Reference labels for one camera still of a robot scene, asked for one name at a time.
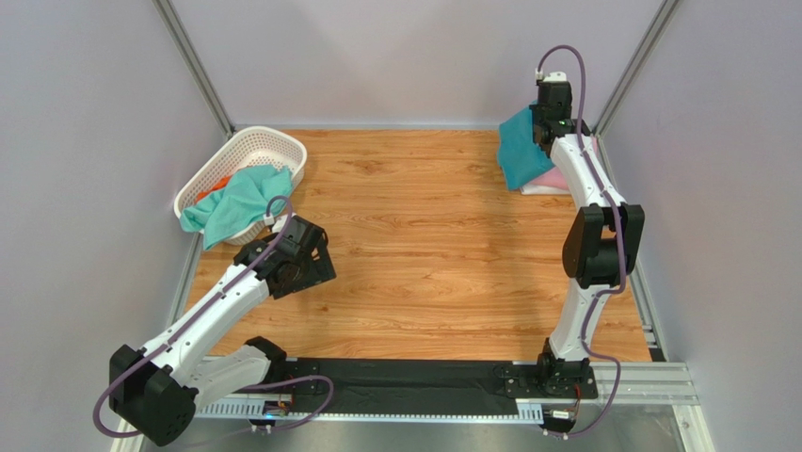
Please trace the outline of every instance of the laundry basket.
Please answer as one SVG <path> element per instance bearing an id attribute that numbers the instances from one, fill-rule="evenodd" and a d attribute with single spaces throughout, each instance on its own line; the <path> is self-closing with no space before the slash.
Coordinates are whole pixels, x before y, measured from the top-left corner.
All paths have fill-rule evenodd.
<path id="1" fill-rule="evenodd" d="M 245 167 L 273 165 L 277 170 L 287 167 L 293 174 L 295 190 L 303 179 L 305 164 L 306 148 L 297 139 L 269 127 L 254 126 L 243 129 L 223 145 L 178 192 L 173 204 L 175 216 L 180 218 L 186 207 L 195 204 L 195 198 L 199 193 L 211 189 L 220 179 L 231 176 Z M 226 243 L 245 245 L 253 240 L 264 226 L 264 220 L 255 221 L 245 230 L 232 235 Z"/>

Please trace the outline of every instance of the basket rim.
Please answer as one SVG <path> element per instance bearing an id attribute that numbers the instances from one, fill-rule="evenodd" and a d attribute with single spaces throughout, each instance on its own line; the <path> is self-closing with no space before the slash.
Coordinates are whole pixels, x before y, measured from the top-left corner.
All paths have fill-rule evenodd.
<path id="1" fill-rule="evenodd" d="M 214 155 L 209 157 L 209 160 L 207 160 L 206 163 L 203 164 L 203 166 L 200 167 L 200 169 L 198 169 L 198 171 L 196 171 L 195 174 L 192 175 L 192 177 L 189 179 L 189 181 L 186 184 L 184 184 L 184 186 L 181 188 L 181 190 L 178 191 L 178 193 L 175 195 L 175 198 L 174 198 L 173 203 L 172 203 L 172 210 L 173 210 L 173 213 L 175 214 L 176 218 L 181 218 L 181 210 L 182 209 L 180 209 L 180 207 L 178 205 L 178 202 L 182 198 L 182 196 L 184 195 L 184 192 L 195 181 L 195 178 L 198 177 L 198 175 L 201 174 L 204 170 L 209 168 L 219 155 L 221 155 L 222 153 L 228 151 L 236 141 L 238 141 L 243 136 L 250 135 L 250 134 L 252 134 L 254 132 L 267 132 L 268 134 L 276 135 L 276 136 L 279 136 L 281 138 L 284 138 L 284 139 L 292 142 L 296 146 L 298 146 L 298 148 L 301 150 L 301 154 L 303 156 L 301 157 L 301 161 L 298 164 L 297 168 L 293 171 L 293 176 L 295 176 L 296 173 L 298 173 L 304 167 L 304 165 L 306 165 L 306 159 L 307 159 L 307 155 L 308 155 L 307 150 L 306 150 L 306 146 L 304 146 L 303 143 L 298 141 L 297 138 L 291 137 L 291 136 L 283 133 L 281 130 L 272 129 L 270 127 L 266 127 L 266 126 L 263 126 L 263 125 L 252 125 L 251 127 L 246 127 L 244 129 L 240 130 L 239 132 L 237 132 L 236 134 L 234 134 L 234 136 L 231 137 L 231 139 L 229 139 L 228 141 L 226 141 L 225 144 L 223 144 L 223 146 L 220 147 L 220 149 L 218 149 L 217 152 Z M 237 235 L 241 235 L 242 233 L 246 232 L 252 226 L 253 226 L 253 223 L 251 223 L 250 226 L 248 226 L 245 230 L 241 231 Z"/>

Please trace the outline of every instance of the wood grain surface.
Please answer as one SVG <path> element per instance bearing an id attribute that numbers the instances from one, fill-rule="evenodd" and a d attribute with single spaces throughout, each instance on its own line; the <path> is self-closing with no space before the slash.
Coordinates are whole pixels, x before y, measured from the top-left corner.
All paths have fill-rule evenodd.
<path id="1" fill-rule="evenodd" d="M 290 356 L 537 358 L 568 288 L 570 196 L 507 191 L 493 131 L 288 133 L 309 151 L 293 204 L 329 234 L 337 278 L 268 299 L 213 354 L 262 335 Z M 202 255 L 189 306 L 238 250 Z M 650 361 L 631 292 L 608 301 L 593 346 Z"/>

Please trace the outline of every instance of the turquoise towel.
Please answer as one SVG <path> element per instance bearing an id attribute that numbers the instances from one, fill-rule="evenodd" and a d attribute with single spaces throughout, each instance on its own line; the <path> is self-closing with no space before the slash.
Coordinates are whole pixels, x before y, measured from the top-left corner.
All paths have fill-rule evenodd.
<path id="1" fill-rule="evenodd" d="M 554 168 L 552 160 L 532 140 L 532 110 L 528 106 L 499 125 L 499 139 L 497 160 L 507 189 L 521 188 Z"/>
<path id="2" fill-rule="evenodd" d="M 181 228 L 188 233 L 203 229 L 203 248 L 209 250 L 263 218 L 267 202 L 274 196 L 290 196 L 292 191 L 292 174 L 286 167 L 244 168 L 224 188 L 185 208 L 181 213 Z M 284 202 L 274 202 L 271 213 L 278 215 L 283 208 Z"/>

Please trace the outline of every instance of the white wall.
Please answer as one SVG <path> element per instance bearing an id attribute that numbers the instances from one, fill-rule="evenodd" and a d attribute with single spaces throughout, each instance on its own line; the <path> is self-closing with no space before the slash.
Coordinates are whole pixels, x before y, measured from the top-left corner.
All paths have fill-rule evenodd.
<path id="1" fill-rule="evenodd" d="M 164 327 L 222 136 L 149 1 L 4 1 L 0 105 L 2 448 L 107 450 L 108 359 Z"/>
<path id="2" fill-rule="evenodd" d="M 802 3 L 683 2 L 604 138 L 719 451 L 802 442 Z"/>
<path id="3" fill-rule="evenodd" d="M 175 0 L 237 124 L 496 127 L 556 44 L 595 123 L 660 0 Z M 547 71 L 577 72 L 571 54 Z"/>

